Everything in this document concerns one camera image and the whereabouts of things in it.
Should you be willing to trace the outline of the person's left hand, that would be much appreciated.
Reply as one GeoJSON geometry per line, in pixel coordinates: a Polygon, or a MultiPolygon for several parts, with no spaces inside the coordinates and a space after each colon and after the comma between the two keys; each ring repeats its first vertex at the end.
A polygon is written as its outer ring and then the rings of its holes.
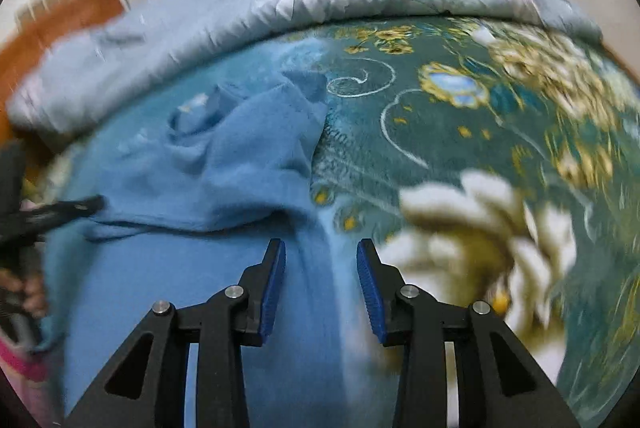
{"type": "Polygon", "coordinates": [[[2,269],[0,286],[20,298],[21,307],[32,317],[44,318],[48,314],[47,290],[41,271],[20,278],[11,271],[2,269]]]}

